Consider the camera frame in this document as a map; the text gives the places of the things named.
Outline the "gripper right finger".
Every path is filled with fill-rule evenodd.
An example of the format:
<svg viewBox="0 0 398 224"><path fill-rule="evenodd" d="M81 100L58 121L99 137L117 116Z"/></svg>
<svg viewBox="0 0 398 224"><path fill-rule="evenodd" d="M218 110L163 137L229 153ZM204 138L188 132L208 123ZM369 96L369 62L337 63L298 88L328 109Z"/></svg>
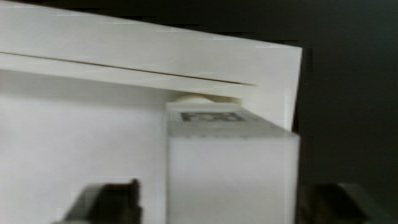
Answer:
<svg viewBox="0 0 398 224"><path fill-rule="evenodd" d="M385 224L385 211L357 184L300 186L295 224Z"/></svg>

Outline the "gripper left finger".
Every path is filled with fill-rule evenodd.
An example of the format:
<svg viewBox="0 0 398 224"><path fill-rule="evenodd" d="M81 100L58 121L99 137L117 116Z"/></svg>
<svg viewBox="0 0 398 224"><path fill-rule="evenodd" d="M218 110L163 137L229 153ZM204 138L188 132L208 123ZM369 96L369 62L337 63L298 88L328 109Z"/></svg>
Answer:
<svg viewBox="0 0 398 224"><path fill-rule="evenodd" d="M142 224L140 182L89 186L55 224Z"/></svg>

